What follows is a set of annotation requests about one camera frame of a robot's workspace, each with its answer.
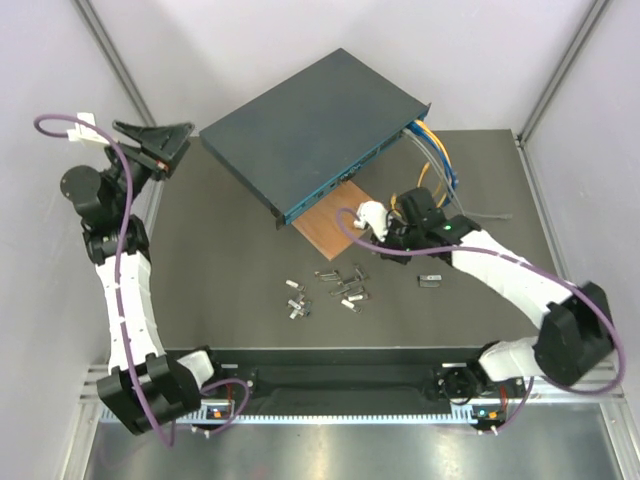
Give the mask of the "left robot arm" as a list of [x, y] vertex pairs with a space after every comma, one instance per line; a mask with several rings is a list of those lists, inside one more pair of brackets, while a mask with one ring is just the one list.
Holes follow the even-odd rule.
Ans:
[[227, 382], [206, 349], [173, 359], [162, 346], [150, 293], [150, 242], [143, 221], [131, 212], [147, 181], [173, 175], [194, 126], [116, 121], [114, 130], [134, 142], [126, 145], [97, 132], [93, 115], [79, 113], [76, 119], [68, 139], [103, 146], [110, 162], [103, 171], [73, 167], [60, 182], [81, 218], [107, 304], [110, 358], [107, 376], [97, 383], [98, 396], [131, 433], [141, 435], [198, 410], [201, 393], [216, 396]]

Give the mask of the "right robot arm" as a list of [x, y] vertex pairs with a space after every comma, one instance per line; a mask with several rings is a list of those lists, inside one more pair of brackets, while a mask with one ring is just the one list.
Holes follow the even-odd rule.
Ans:
[[398, 203], [397, 214], [376, 201], [357, 210], [355, 226], [371, 228], [381, 257], [406, 264], [416, 251], [429, 249], [513, 304], [538, 330], [535, 337], [486, 345], [466, 372], [474, 393], [490, 395], [504, 380], [521, 376], [544, 376], [570, 388], [613, 351], [613, 337], [600, 320], [608, 301], [597, 284], [577, 287], [547, 278], [477, 222], [462, 214], [447, 217], [426, 188], [402, 194]]

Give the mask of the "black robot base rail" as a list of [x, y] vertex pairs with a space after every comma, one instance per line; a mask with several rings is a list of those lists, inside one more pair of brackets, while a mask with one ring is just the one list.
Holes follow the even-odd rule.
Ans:
[[217, 379], [250, 386], [245, 415], [445, 414], [462, 401], [519, 400], [523, 377], [492, 382], [476, 347], [208, 348]]

